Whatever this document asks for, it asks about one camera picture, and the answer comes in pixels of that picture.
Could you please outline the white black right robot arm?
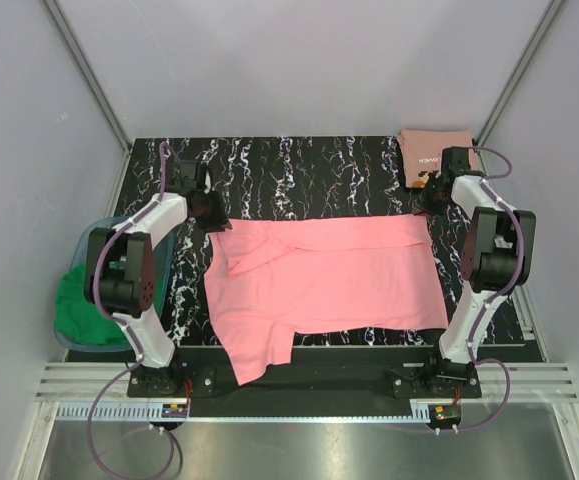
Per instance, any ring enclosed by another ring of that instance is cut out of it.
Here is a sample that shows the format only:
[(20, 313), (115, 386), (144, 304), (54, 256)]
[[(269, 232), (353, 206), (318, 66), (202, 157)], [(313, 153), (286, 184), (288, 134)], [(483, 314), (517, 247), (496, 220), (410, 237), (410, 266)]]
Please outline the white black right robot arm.
[(432, 174), (415, 212), (438, 215), (450, 205), (463, 210), (470, 228), (460, 263), (460, 300), (421, 372), (426, 390), (439, 397), (473, 377), (488, 324), (528, 278), (536, 226), (535, 214), (511, 206), (474, 172)]

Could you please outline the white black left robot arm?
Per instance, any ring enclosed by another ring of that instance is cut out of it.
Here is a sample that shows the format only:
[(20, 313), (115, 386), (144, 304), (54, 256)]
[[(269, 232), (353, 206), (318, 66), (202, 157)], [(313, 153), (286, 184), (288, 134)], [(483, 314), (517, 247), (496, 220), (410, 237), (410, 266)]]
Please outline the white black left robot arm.
[(173, 341), (154, 306), (157, 293), (155, 248), (176, 227), (193, 219), (206, 233), (231, 227), (216, 191), (156, 194), (135, 215), (88, 237), (84, 296), (119, 326), (139, 365), (152, 368), (150, 384), (165, 396), (184, 386), (185, 372), (171, 363)]

